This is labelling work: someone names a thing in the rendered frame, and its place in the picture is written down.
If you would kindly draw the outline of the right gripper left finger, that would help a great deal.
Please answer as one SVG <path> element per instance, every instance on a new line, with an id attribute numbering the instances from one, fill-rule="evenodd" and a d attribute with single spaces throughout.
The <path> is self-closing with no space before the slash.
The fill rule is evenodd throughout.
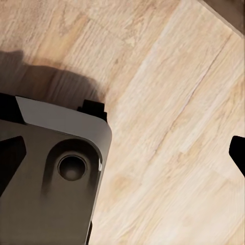
<path id="1" fill-rule="evenodd" d="M 0 197 L 26 156 L 27 150 L 22 136 L 0 141 Z"/>

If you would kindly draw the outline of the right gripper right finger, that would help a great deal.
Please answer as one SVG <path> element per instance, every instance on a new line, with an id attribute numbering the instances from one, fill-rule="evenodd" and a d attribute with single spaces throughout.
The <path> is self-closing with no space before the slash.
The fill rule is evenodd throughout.
<path id="1" fill-rule="evenodd" d="M 245 176 L 245 138 L 239 136 L 233 136 L 229 154 Z"/>

